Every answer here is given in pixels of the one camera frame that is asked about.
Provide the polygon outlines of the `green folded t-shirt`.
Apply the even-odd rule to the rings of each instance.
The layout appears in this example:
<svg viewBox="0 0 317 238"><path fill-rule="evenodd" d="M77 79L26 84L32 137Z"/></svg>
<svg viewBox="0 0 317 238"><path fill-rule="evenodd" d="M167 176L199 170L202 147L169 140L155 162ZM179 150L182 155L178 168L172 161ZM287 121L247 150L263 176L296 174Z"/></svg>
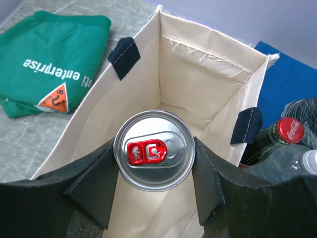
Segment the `green folded t-shirt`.
<svg viewBox="0 0 317 238"><path fill-rule="evenodd" d="M90 90L109 35L104 15L37 11L0 37L0 104L13 119L67 114Z"/></svg>

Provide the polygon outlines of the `clear blue cap bottle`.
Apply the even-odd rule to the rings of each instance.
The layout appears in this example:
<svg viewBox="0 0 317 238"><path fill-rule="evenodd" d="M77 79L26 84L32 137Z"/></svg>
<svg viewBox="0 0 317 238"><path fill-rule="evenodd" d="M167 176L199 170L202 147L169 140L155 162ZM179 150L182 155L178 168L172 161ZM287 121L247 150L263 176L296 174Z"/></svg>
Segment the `clear blue cap bottle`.
<svg viewBox="0 0 317 238"><path fill-rule="evenodd" d="M282 182L295 176L317 174L317 151L303 145L281 146L263 162L245 169L270 182Z"/></svg>

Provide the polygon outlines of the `red top drink can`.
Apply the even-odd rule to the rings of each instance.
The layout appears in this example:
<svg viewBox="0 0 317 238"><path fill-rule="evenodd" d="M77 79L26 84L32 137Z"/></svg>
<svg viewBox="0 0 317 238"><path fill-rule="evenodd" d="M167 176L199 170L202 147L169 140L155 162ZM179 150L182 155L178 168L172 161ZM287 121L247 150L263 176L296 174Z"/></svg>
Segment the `red top drink can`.
<svg viewBox="0 0 317 238"><path fill-rule="evenodd" d="M177 115L140 112L119 129L113 154L126 182L143 191L167 191L189 175L196 154L194 137Z"/></svg>

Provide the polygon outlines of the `beige canvas tote bag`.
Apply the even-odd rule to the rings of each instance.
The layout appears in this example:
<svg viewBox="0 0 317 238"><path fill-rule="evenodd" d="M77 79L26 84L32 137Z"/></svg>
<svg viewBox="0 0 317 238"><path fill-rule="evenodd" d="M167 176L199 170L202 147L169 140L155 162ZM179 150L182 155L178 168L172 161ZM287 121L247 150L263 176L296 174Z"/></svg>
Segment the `beige canvas tote bag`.
<svg viewBox="0 0 317 238"><path fill-rule="evenodd" d="M246 145L230 145L238 114L257 105L265 72L279 56L165 13L161 5L134 41L140 59L123 79L113 66L105 69L36 176L92 152L130 117L154 109L176 114L217 155L239 164ZM196 210L192 176L165 192L140 191L119 177L104 237L200 237Z"/></svg>

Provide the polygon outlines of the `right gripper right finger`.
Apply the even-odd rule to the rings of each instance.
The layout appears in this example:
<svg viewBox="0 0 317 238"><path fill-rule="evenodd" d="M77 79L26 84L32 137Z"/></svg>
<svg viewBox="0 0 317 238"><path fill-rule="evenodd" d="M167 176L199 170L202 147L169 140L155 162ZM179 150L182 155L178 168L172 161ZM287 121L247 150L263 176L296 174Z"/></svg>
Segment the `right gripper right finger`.
<svg viewBox="0 0 317 238"><path fill-rule="evenodd" d="M192 167L199 223L207 238L314 238L317 178L271 183L195 139Z"/></svg>

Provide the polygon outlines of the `blue folded cloth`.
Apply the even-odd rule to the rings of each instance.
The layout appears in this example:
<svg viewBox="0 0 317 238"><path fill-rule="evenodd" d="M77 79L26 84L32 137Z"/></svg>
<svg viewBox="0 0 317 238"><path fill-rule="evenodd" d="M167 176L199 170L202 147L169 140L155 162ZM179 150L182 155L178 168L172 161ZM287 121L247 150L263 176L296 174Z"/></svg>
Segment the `blue folded cloth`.
<svg viewBox="0 0 317 238"><path fill-rule="evenodd" d="M265 128L280 119L288 103L317 96L317 70L265 42L258 42L255 49L265 55L279 54L265 73L258 100Z"/></svg>

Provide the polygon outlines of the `red cap cola bottle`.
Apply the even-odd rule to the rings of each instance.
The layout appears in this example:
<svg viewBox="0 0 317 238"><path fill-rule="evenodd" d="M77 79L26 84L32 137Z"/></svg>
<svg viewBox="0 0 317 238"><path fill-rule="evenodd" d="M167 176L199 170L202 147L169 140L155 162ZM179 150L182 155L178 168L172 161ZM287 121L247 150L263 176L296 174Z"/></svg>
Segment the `red cap cola bottle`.
<svg viewBox="0 0 317 238"><path fill-rule="evenodd" d="M254 141L246 146L239 167L245 169L262 162L269 152L279 146L300 142L305 130L299 120L286 117L261 129Z"/></svg>

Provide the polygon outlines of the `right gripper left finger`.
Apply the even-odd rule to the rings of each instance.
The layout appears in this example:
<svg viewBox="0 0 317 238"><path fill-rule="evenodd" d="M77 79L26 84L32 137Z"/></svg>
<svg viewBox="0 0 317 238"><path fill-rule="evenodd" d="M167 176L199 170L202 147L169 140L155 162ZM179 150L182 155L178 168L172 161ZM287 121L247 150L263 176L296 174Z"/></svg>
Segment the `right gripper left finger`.
<svg viewBox="0 0 317 238"><path fill-rule="evenodd" d="M2 183L1 237L102 237L109 225L117 177L110 140L36 179Z"/></svg>

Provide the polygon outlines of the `dark patterned hanging garment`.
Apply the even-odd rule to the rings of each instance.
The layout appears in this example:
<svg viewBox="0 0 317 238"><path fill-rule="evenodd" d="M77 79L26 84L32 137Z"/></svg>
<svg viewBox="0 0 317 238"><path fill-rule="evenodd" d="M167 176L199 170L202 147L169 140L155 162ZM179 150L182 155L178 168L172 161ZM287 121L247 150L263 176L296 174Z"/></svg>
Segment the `dark patterned hanging garment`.
<svg viewBox="0 0 317 238"><path fill-rule="evenodd" d="M304 127L302 143L311 149L317 148L317 98L297 100L287 104L281 117L297 119Z"/></svg>

